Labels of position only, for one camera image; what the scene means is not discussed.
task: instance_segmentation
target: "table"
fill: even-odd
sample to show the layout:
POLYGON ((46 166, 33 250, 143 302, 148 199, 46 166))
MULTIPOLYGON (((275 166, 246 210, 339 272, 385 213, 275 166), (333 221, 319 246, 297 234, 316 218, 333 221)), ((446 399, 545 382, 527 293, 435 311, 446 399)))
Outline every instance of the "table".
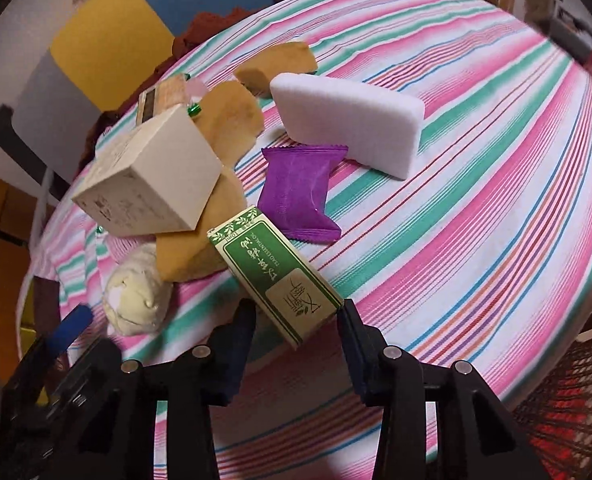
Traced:
MULTIPOLYGON (((207 41, 169 73, 213 87, 260 49, 296 39, 311 45, 319 74, 407 92, 426 105, 415 176, 401 182, 344 162, 326 206, 342 238, 299 249, 390 344, 439 365, 467 359, 516 403, 592 305, 592 79, 481 0, 289 0, 207 41)), ((262 105, 266 131, 236 167, 250 204, 263 185, 260 148, 288 142, 276 134, 272 102, 262 105)), ((132 110, 97 149, 134 124, 132 110)), ((106 333, 100 299, 116 264, 105 234, 70 195, 30 273, 61 282, 63 315, 92 305, 94 323, 71 348, 75 359, 106 333)), ((115 340, 125 358, 173 359, 226 322, 241 295, 228 272, 185 283, 160 334, 115 340)), ((431 450, 430 407, 428 417, 431 450)), ((221 477, 370 476, 380 418, 352 393, 333 324, 294 352, 261 318, 240 394, 212 409, 221 477)), ((161 404, 159 478, 165 430, 161 404)))

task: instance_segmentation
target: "yellow panel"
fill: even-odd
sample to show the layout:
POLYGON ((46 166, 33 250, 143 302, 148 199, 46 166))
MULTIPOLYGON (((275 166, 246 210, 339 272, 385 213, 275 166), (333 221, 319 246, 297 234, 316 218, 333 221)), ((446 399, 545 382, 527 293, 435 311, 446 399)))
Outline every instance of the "yellow panel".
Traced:
POLYGON ((43 388, 41 390, 40 395, 38 395, 38 400, 36 400, 36 404, 38 404, 39 406, 45 406, 49 401, 50 399, 47 396, 47 392, 45 391, 45 388, 43 388))
POLYGON ((23 352, 23 356, 27 353, 30 347, 36 340, 36 331, 33 328, 20 328, 20 349, 23 352))
POLYGON ((171 56, 174 37, 145 0, 89 0, 54 38, 52 57, 101 110, 114 110, 171 56))
POLYGON ((25 297, 23 315, 20 318, 20 322, 26 327, 34 326, 34 280, 29 282, 29 290, 25 297))

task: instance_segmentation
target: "cream plush toy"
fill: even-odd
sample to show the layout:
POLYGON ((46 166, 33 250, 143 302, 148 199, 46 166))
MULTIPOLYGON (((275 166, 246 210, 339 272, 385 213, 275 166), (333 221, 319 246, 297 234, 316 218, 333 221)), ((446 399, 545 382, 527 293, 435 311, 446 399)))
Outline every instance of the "cream plush toy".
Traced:
POLYGON ((116 268, 105 287, 103 310, 120 335, 155 332, 165 319, 172 283, 156 269, 156 242, 135 248, 116 268))

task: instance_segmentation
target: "purple wrapper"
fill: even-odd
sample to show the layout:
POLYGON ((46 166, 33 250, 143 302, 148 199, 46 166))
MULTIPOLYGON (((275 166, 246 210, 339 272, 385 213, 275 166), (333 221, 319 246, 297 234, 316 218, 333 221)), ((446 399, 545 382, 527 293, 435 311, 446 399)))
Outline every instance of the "purple wrapper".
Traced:
POLYGON ((258 208, 293 240, 327 243, 340 227, 325 216, 329 175, 347 154, 347 146, 263 148, 268 162, 258 208))

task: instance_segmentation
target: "white foam block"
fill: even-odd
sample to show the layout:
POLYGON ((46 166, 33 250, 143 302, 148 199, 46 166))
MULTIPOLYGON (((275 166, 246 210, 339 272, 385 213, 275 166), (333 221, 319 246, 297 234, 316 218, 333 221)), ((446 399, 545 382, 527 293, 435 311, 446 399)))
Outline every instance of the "white foam block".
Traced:
POLYGON ((425 114, 417 97, 308 74, 279 74, 270 88, 293 140, 344 144, 347 158, 397 178, 412 174, 425 114))

